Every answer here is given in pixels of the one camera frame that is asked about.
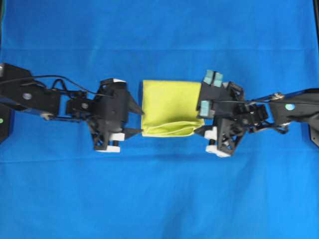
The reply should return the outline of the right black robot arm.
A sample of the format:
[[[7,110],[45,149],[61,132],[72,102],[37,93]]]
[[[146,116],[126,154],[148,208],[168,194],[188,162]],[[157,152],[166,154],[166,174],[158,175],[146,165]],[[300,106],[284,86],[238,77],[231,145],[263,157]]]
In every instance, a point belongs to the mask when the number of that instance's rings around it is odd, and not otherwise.
[[[208,139],[206,151],[219,157],[232,156],[246,133],[272,129],[286,134],[292,122],[306,123],[311,141],[319,143],[317,88],[247,101],[244,89],[233,82],[220,86],[202,83],[196,109],[198,118],[213,122],[194,132]]]

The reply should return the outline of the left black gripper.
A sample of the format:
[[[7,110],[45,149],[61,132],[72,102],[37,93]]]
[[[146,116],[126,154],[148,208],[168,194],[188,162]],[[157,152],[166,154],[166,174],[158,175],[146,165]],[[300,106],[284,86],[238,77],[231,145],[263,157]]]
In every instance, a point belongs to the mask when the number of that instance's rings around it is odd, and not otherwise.
[[[87,98],[84,92],[76,92],[66,104],[66,114],[71,119],[87,123],[95,151],[120,152],[119,142],[141,134],[142,129],[125,128],[125,123],[102,119],[93,114],[94,98]],[[129,91],[126,91],[126,115],[134,113],[143,115],[142,108],[137,104]]]

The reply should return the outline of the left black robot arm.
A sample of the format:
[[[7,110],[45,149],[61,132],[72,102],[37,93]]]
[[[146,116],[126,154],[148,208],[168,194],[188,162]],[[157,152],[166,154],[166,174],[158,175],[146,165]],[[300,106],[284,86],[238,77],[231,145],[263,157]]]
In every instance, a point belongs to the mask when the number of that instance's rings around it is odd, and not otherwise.
[[[89,90],[69,90],[68,79],[53,75],[51,87],[40,82],[29,70],[15,65],[0,65],[0,140],[12,133],[14,112],[37,115],[44,120],[86,122],[98,152],[120,152],[119,143],[142,133],[128,128],[129,113],[143,115],[127,88],[126,81],[109,78],[100,81],[94,98]]]

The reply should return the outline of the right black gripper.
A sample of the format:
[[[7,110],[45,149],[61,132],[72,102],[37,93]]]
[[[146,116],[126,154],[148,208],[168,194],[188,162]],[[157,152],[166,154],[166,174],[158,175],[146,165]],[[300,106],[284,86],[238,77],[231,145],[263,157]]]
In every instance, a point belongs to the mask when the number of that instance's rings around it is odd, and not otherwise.
[[[229,157],[247,132],[266,127],[269,116],[265,105],[245,102],[244,89],[232,82],[213,89],[217,92],[209,101],[213,124],[203,125],[194,133],[209,140],[206,152]]]

